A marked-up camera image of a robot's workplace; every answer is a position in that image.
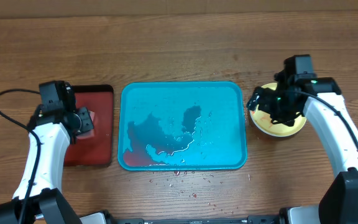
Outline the yellow-green plate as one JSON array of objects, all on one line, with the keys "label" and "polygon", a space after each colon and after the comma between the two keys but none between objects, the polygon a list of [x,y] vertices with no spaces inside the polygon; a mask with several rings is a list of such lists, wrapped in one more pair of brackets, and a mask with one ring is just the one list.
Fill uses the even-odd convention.
[{"label": "yellow-green plate", "polygon": [[287,126],[286,124],[273,124],[270,117],[270,113],[259,110],[259,105],[255,110],[250,110],[250,117],[253,123],[265,134],[274,137],[289,137],[299,132],[306,123],[306,118],[300,113],[297,113],[298,117],[293,120],[293,126]]}]

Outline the pink sponge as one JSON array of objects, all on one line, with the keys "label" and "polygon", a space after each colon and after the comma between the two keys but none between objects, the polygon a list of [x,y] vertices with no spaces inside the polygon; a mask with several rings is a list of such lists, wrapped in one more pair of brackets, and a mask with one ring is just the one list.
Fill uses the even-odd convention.
[{"label": "pink sponge", "polygon": [[79,111],[77,115],[80,118],[81,126],[76,132],[78,139],[89,139],[94,136],[94,118],[95,113],[92,111]]}]

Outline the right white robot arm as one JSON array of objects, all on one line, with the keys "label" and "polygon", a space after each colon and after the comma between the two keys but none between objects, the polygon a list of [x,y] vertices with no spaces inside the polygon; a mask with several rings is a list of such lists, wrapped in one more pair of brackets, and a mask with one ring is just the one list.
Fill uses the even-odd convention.
[{"label": "right white robot arm", "polygon": [[273,124],[304,116],[329,157],[335,178],[319,204],[284,208],[282,223],[358,223],[358,129],[333,78],[279,81],[275,90],[258,86],[250,111],[268,113]]}]

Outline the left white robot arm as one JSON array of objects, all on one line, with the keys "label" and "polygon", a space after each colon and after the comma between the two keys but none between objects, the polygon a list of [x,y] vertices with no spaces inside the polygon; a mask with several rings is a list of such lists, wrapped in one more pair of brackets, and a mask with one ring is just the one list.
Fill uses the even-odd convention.
[{"label": "left white robot arm", "polygon": [[65,154],[77,133],[93,129],[91,113],[58,110],[34,114],[36,127],[29,131],[30,148],[22,180],[12,200],[0,204],[0,223],[106,223],[103,212],[79,217],[61,193]]}]

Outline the teal plastic tray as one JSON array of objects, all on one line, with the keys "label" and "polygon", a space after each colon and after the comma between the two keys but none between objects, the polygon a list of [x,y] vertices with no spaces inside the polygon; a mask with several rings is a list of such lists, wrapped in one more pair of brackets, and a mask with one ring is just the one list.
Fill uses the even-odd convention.
[{"label": "teal plastic tray", "polygon": [[228,81],[129,84],[121,94],[117,160],[129,171],[241,168],[241,88]]}]

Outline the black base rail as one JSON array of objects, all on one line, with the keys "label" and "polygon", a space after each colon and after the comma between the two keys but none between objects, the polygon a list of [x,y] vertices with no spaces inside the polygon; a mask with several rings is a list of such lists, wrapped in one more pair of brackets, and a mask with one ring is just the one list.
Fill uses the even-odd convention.
[{"label": "black base rail", "polygon": [[80,217],[82,224],[285,224],[280,215],[249,215],[245,218],[188,218],[145,220],[143,218],[114,218],[107,210]]}]

